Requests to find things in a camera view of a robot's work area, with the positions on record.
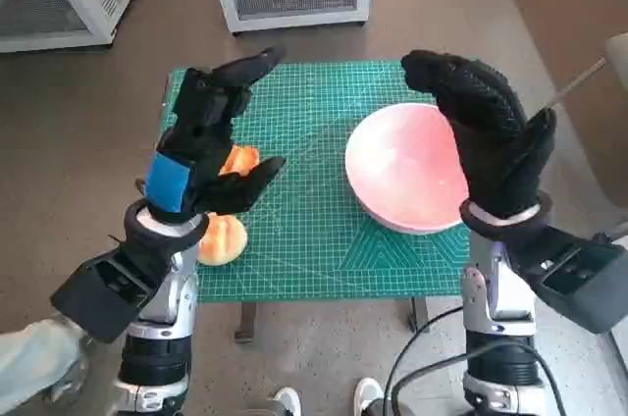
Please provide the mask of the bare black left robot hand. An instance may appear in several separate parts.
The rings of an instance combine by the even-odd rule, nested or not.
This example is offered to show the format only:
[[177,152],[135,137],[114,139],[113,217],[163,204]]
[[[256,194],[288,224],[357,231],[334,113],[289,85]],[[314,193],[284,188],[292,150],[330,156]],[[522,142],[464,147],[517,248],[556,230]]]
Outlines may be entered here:
[[145,180],[153,215],[181,223],[197,214],[232,215],[251,209],[284,165],[269,158],[248,173],[223,174],[233,142],[232,120],[244,113],[254,83],[284,58],[281,46],[231,61],[210,71],[189,68],[172,112],[176,119],[161,135]]

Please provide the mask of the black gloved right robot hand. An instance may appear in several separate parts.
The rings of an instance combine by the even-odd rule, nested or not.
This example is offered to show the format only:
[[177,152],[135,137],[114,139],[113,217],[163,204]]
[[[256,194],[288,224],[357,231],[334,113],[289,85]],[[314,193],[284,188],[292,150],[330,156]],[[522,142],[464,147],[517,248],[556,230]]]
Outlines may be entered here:
[[471,202],[501,220],[537,205],[554,110],[527,118],[508,79],[480,60],[412,50],[401,66],[406,85],[434,96],[449,122]]

